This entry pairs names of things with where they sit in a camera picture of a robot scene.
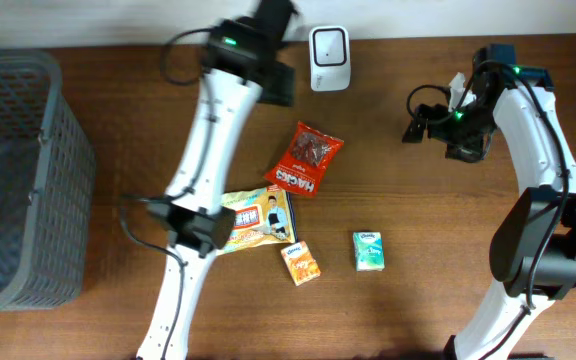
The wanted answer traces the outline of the red Hacks candy bag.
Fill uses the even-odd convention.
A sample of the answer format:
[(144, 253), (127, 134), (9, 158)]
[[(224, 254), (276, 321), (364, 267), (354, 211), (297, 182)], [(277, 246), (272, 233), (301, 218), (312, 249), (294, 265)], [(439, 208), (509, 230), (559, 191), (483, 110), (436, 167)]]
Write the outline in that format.
[(287, 192), (314, 197), (343, 145), (343, 140), (299, 122), (287, 150), (264, 178)]

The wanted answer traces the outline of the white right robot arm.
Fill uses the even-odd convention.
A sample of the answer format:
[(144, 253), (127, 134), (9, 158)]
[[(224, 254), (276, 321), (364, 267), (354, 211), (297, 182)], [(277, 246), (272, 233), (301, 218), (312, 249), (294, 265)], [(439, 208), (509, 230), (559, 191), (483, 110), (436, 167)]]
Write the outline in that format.
[(576, 288), (576, 161), (548, 70), (518, 64), (513, 46), (479, 49), (471, 76), (457, 74), (439, 90), (445, 104), (408, 107), (403, 142), (437, 139), (446, 158), (475, 164), (500, 132), (519, 192), (491, 241), (491, 285), (443, 356), (508, 359), (531, 323)]

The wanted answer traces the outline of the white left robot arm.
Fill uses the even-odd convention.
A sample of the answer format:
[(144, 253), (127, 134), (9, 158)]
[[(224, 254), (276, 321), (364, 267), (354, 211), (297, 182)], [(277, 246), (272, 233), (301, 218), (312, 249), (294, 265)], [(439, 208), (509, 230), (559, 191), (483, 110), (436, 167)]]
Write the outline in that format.
[(165, 192), (137, 197), (168, 233), (164, 278), (139, 359), (184, 359), (203, 283), (232, 231), (222, 206), (230, 164), (257, 103), (288, 106), (294, 71), (277, 59), (298, 13), (290, 0), (261, 0), (251, 17), (207, 28), (199, 97), (182, 159)]

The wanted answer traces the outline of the beige wet wipes packet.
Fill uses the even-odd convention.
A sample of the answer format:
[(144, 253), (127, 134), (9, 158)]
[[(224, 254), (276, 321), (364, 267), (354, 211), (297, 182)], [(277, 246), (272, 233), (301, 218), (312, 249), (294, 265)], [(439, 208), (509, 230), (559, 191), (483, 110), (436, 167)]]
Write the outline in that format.
[(230, 192), (221, 204), (235, 211), (230, 236), (218, 255), (272, 244), (297, 242), (290, 194), (277, 185)]

